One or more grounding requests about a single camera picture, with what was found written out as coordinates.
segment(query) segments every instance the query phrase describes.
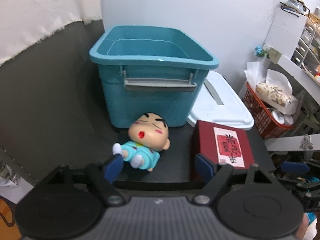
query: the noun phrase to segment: teal plastic storage bin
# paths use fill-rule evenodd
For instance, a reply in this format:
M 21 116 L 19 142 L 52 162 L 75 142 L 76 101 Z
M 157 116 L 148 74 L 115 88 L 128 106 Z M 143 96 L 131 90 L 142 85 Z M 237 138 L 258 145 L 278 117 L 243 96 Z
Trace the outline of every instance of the teal plastic storage bin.
M 208 71 L 219 61 L 183 32 L 151 26 L 117 26 L 90 50 L 98 63 L 111 119 L 128 128 L 146 112 L 170 127 L 185 124 Z

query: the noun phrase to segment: black eyebrow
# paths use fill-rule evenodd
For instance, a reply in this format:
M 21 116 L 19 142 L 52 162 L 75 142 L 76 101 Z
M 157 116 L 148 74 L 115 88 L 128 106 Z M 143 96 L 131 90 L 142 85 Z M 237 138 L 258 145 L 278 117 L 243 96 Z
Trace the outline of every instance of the black eyebrow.
M 163 125 L 164 125 L 164 127 L 166 128 L 167 127 L 167 124 L 166 124 L 166 122 L 161 118 L 158 118 L 158 119 L 155 119 L 155 121 L 158 121 L 158 122 L 163 122 Z

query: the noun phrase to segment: tissue pack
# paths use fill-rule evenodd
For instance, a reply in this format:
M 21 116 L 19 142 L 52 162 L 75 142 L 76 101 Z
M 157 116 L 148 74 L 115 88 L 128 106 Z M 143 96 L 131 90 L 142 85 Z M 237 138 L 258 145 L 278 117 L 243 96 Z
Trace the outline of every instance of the tissue pack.
M 299 103 L 293 95 L 288 94 L 279 86 L 272 84 L 257 84 L 256 93 L 263 102 L 283 114 L 294 114 Z

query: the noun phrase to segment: bin handle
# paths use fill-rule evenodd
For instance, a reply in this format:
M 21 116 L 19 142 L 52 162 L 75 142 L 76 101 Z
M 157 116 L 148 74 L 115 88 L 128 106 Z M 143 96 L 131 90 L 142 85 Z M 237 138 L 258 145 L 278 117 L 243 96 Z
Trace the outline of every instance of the bin handle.
M 128 78 L 125 70 L 123 81 L 125 90 L 140 91 L 169 91 L 169 92 L 193 92 L 197 84 L 191 83 L 193 74 L 190 74 L 189 80 L 167 79 L 167 78 Z

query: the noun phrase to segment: blue gripper pad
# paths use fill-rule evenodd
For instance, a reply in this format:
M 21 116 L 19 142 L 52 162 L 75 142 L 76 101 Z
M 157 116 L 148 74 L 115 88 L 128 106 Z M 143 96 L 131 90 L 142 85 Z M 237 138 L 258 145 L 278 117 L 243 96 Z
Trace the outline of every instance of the blue gripper pad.
M 103 171 L 104 178 L 109 182 L 113 183 L 118 177 L 119 173 L 123 169 L 123 158 L 121 154 L 114 155 L 109 161 L 105 163 Z
M 195 168 L 205 183 L 208 183 L 214 176 L 213 164 L 209 160 L 206 160 L 202 154 L 196 155 Z
M 281 171 L 288 173 L 305 174 L 310 171 L 306 163 L 283 162 L 280 166 Z

